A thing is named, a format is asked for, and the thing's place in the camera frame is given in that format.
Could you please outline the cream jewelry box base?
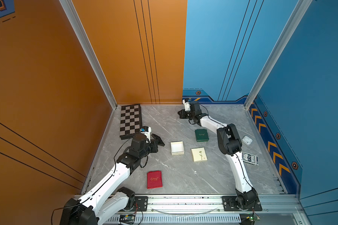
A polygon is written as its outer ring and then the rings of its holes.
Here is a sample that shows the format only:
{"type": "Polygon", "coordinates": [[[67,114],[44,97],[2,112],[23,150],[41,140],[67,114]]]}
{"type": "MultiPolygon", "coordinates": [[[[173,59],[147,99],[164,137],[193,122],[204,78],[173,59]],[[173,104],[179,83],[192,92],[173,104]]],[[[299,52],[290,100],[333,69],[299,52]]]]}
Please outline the cream jewelry box base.
{"type": "Polygon", "coordinates": [[[172,156],[184,155],[184,153],[185,153],[185,150],[184,150],[183,141],[171,142],[171,155],[172,156]]]}

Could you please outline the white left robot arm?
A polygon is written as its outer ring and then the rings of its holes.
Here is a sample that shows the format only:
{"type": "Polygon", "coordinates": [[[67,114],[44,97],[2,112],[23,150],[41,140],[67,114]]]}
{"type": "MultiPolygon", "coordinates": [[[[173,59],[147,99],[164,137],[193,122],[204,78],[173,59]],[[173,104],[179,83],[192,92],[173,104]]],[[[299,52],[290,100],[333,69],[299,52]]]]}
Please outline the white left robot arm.
{"type": "Polygon", "coordinates": [[[136,134],[123,153],[114,156],[115,164],[108,174],[79,199],[70,199],[61,208],[61,225],[103,225],[121,210],[129,211],[135,203],[135,192],[119,187],[151,153],[157,153],[163,140],[156,134],[136,134]]]}

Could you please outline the cream booklet with flower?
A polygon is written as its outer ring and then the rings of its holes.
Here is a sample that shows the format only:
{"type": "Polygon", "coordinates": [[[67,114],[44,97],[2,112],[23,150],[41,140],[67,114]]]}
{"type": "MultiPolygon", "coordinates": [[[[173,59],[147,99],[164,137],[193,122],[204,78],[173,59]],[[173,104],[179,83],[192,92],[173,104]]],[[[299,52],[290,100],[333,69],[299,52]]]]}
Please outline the cream booklet with flower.
{"type": "Polygon", "coordinates": [[[194,162],[207,161],[207,156],[206,156],[204,147],[193,148],[193,149],[191,149],[191,152],[192,152],[192,159],[193,159],[194,162]]]}

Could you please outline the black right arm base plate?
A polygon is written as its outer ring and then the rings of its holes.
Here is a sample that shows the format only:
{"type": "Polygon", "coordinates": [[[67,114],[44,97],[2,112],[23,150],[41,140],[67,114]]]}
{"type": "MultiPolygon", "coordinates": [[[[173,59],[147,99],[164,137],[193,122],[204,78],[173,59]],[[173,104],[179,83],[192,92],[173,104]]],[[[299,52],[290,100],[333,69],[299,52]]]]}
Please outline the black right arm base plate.
{"type": "Polygon", "coordinates": [[[223,196],[222,204],[225,211],[262,211],[262,205],[258,197],[245,199],[239,196],[223,196]]]}

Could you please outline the green jewelry box lid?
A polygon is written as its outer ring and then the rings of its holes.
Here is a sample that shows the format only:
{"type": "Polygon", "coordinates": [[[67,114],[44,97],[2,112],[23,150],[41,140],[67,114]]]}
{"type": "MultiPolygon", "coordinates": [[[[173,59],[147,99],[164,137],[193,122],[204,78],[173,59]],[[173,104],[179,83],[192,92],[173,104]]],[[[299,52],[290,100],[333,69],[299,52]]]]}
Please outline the green jewelry box lid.
{"type": "Polygon", "coordinates": [[[196,129],[195,137],[197,142],[207,142],[209,141],[208,132],[206,129],[196,129]]]}

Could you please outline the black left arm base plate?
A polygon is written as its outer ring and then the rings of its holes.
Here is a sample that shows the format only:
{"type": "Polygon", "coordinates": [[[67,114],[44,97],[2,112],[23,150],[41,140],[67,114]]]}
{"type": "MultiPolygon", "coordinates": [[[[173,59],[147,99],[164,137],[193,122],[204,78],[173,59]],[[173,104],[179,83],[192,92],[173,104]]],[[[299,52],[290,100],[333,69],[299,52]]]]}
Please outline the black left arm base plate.
{"type": "Polygon", "coordinates": [[[133,205],[121,209],[119,212],[136,212],[137,210],[146,212],[148,207],[148,196],[135,196],[133,205]]]}

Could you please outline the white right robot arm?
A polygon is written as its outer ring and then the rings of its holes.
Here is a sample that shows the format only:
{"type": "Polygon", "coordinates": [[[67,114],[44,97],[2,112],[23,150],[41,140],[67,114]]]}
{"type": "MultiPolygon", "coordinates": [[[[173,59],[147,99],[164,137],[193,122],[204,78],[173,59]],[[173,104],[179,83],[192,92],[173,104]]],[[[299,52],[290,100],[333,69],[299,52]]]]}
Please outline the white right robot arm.
{"type": "Polygon", "coordinates": [[[193,121],[217,135],[218,148],[230,164],[235,180],[235,207],[240,211],[262,211],[259,196],[247,174],[242,157],[242,140],[234,124],[226,124],[213,119],[209,114],[203,113],[197,101],[188,98],[182,100],[184,109],[178,111],[180,119],[193,121]]]}

